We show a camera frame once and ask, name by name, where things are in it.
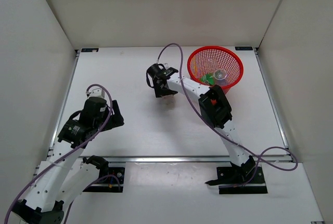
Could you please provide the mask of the clear bottle white cap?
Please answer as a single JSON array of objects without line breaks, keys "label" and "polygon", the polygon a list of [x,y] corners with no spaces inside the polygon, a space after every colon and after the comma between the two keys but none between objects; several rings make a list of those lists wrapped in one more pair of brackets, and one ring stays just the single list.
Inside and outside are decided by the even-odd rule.
[{"label": "clear bottle white cap", "polygon": [[204,67],[206,69],[206,73],[214,73],[219,69],[219,64],[216,59],[210,58],[204,61]]}]

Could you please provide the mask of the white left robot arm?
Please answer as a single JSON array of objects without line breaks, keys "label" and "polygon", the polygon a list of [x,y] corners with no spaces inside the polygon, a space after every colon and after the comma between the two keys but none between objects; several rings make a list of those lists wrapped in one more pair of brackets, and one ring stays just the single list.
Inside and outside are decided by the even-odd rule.
[{"label": "white left robot arm", "polygon": [[86,148],[85,141],[97,131],[108,131],[124,125],[116,100],[112,106],[101,97],[90,96],[82,110],[73,113],[58,134],[49,159],[50,170],[39,173],[30,192],[17,200],[12,212],[26,223],[61,223],[65,209],[93,181],[109,177],[108,162],[93,155],[83,160],[83,167],[69,180],[72,165]]}]

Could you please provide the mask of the clear bottle red label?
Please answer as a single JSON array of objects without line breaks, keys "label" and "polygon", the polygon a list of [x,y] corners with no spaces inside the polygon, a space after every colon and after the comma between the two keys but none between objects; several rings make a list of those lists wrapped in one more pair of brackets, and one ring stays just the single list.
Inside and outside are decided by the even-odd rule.
[{"label": "clear bottle red label", "polygon": [[163,102],[166,105],[174,105],[175,104],[175,95],[167,95],[163,97]]}]

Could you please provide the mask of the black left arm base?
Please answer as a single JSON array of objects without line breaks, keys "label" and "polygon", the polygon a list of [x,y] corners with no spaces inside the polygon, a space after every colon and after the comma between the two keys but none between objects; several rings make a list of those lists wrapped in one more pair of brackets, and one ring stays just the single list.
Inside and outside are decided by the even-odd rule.
[{"label": "black left arm base", "polygon": [[125,167],[111,165],[98,156],[83,157],[83,164],[92,164],[99,174],[96,182],[90,184],[83,192],[91,193],[122,193],[124,189]]}]

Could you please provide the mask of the green Sprite bottle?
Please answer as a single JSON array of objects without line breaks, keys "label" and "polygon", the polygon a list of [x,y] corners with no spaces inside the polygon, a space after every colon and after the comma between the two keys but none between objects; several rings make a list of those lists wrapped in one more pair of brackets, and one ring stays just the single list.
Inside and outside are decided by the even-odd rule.
[{"label": "green Sprite bottle", "polygon": [[209,86],[215,85],[214,77],[213,77],[212,73],[207,73],[207,74],[203,75],[200,78],[200,82],[205,84],[205,85],[209,85]]}]

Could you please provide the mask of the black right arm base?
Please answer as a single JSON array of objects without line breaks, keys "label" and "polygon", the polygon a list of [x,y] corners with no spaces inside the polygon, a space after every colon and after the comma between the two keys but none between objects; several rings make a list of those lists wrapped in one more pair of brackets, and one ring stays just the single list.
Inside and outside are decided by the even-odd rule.
[{"label": "black right arm base", "polygon": [[208,186],[218,186],[220,195],[267,194],[262,167],[258,167],[245,179],[232,167],[217,167],[217,179],[205,182]]}]

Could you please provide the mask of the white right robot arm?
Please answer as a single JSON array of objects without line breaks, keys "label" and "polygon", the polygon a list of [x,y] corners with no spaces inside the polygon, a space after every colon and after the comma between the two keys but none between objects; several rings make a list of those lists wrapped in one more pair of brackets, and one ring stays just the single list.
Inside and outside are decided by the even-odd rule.
[{"label": "white right robot arm", "polygon": [[222,135],[223,141],[239,182],[252,177],[255,161],[250,153],[241,147],[241,140],[232,122],[232,108],[218,85],[202,85],[185,76],[175,68],[166,69],[162,64],[153,64],[146,71],[146,81],[154,89],[157,98],[177,93],[184,94],[190,103],[198,103],[199,116]]}]

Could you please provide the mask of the clear bottle blue label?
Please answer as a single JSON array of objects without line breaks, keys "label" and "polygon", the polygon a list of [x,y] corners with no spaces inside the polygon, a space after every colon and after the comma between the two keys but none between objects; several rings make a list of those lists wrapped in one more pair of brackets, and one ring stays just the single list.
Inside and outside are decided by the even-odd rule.
[{"label": "clear bottle blue label", "polygon": [[213,73],[214,84],[219,86],[227,86],[228,85],[228,74],[224,69],[217,69]]}]

